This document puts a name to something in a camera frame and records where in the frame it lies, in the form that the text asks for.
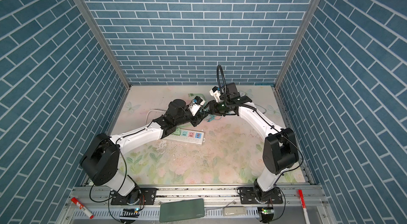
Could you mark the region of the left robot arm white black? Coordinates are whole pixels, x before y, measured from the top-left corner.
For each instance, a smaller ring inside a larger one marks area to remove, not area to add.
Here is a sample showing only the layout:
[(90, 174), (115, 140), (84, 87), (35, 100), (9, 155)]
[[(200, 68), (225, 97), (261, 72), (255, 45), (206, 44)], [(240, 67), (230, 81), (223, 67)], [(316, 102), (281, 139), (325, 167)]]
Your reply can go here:
[(196, 97), (190, 104), (176, 99), (170, 102), (166, 112), (149, 124), (125, 133), (108, 136), (96, 135), (81, 158), (79, 165), (96, 186), (107, 186), (122, 196), (135, 192), (136, 183), (126, 172), (118, 169), (120, 159), (128, 152), (166, 138), (180, 125), (197, 126), (207, 115), (206, 103)]

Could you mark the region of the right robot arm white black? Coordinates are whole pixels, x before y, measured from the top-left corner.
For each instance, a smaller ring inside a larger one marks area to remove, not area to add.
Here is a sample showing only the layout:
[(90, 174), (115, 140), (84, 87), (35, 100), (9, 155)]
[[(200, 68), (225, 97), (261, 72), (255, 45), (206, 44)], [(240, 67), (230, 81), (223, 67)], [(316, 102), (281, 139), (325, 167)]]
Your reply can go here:
[(262, 159), (265, 165), (254, 186), (260, 192), (274, 189), (279, 178), (293, 170), (300, 153), (292, 129), (282, 128), (272, 122), (248, 96), (241, 96), (234, 83), (213, 87), (209, 91), (214, 98), (205, 106), (213, 115), (237, 115), (264, 138)]

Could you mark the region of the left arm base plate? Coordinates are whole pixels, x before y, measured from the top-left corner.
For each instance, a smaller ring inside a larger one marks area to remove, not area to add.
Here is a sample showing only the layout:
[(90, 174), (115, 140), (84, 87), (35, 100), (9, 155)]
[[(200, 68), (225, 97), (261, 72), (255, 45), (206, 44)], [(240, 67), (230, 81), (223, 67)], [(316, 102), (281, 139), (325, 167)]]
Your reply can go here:
[(153, 205), (157, 188), (135, 188), (127, 196), (122, 196), (113, 191), (111, 204), (113, 206)]

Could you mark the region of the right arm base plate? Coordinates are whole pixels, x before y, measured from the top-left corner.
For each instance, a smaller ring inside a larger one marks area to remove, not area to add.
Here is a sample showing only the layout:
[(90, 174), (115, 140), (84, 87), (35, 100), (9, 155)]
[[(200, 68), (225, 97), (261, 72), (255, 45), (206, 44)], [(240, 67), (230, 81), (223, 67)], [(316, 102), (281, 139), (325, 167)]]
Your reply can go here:
[(242, 205), (283, 204), (283, 195), (279, 187), (264, 192), (258, 187), (245, 186), (237, 188)]

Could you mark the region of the white power strip coloured sockets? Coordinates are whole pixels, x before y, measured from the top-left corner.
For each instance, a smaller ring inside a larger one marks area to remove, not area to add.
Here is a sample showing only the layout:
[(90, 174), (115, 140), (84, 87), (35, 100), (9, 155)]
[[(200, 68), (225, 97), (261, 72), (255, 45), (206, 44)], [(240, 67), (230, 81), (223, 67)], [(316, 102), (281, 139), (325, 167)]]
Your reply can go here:
[(164, 110), (152, 109), (149, 110), (146, 115), (146, 124), (149, 125), (150, 123), (152, 123), (148, 126), (148, 128), (157, 127), (158, 129), (162, 130), (159, 139), (202, 145), (202, 143), (205, 141), (205, 133), (202, 131), (196, 131), (184, 127), (185, 125), (191, 125), (190, 123), (178, 125), (175, 127), (163, 127), (162, 117), (165, 112), (166, 111)]

